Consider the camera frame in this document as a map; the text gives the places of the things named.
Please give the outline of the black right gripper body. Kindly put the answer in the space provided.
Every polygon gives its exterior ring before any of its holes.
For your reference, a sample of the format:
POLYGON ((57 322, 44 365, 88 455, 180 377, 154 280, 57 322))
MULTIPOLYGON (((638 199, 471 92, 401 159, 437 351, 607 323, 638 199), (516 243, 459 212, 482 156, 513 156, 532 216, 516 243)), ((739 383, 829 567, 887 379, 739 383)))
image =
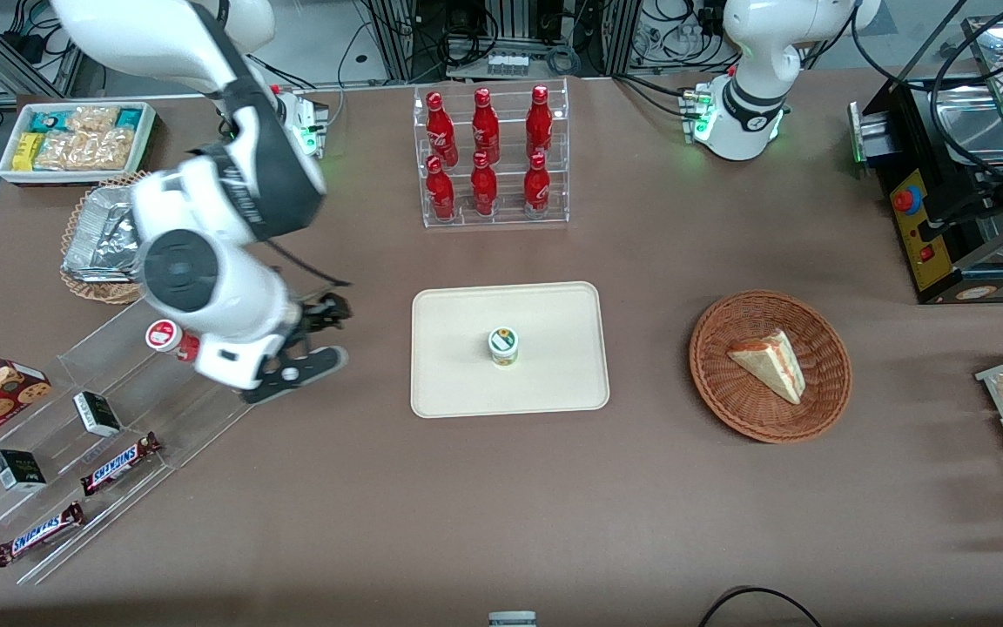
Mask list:
POLYGON ((302 303, 301 317, 295 329, 286 337, 281 352, 311 352, 314 344, 311 337, 317 332, 317 316, 321 313, 321 299, 302 303))

